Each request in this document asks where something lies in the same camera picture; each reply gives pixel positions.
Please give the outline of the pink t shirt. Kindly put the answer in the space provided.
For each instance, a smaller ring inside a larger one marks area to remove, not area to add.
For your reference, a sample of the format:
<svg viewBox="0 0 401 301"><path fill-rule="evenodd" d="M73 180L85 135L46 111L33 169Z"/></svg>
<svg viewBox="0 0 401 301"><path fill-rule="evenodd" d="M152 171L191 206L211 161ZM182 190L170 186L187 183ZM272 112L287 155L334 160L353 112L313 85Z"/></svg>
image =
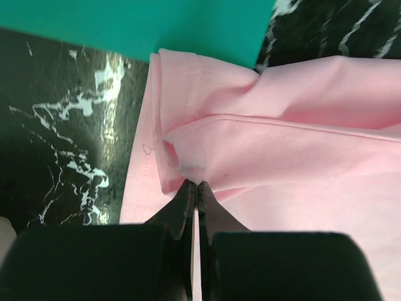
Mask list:
<svg viewBox="0 0 401 301"><path fill-rule="evenodd" d="M120 213L143 223L185 179L251 230L357 241L400 299L400 61L331 56L262 73L193 53L150 57Z"/></svg>

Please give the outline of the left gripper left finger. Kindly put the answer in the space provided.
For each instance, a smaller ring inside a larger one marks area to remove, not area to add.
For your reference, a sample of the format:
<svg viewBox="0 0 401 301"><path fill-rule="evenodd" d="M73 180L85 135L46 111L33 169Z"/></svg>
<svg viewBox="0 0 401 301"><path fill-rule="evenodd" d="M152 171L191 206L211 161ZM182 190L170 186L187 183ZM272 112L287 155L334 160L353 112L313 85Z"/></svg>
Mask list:
<svg viewBox="0 0 401 301"><path fill-rule="evenodd" d="M196 186L142 224L41 226L1 267L2 300L191 300Z"/></svg>

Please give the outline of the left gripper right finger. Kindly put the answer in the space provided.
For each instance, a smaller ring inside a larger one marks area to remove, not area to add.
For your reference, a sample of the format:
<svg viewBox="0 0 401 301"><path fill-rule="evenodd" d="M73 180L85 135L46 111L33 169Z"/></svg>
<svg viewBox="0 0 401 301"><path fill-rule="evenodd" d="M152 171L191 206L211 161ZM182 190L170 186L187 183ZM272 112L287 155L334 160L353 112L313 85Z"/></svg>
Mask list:
<svg viewBox="0 0 401 301"><path fill-rule="evenodd" d="M251 231L198 187L203 300L381 300L365 255L342 233Z"/></svg>

